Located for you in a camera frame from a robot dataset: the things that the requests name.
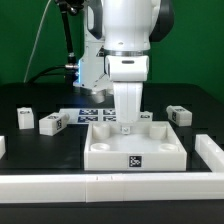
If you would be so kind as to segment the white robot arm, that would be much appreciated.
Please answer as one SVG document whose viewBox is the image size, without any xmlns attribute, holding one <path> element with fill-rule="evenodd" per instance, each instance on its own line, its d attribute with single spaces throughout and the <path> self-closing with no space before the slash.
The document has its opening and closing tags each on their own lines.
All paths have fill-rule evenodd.
<svg viewBox="0 0 224 224">
<path fill-rule="evenodd" d="M 84 54 L 74 86 L 98 102 L 112 94 L 123 134 L 140 118 L 150 44 L 173 25 L 172 0 L 84 0 Z"/>
</svg>

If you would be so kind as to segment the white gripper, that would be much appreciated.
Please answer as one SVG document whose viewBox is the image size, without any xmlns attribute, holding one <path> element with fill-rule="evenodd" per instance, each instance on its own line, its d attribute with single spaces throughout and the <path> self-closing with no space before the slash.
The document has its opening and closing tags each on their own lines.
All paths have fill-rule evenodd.
<svg viewBox="0 0 224 224">
<path fill-rule="evenodd" d="M 143 83 L 147 80 L 149 70 L 149 57 L 107 56 L 105 69 L 113 84 L 117 121 L 125 125 L 137 122 Z M 131 130 L 131 126 L 120 125 L 122 134 L 131 134 Z"/>
</svg>

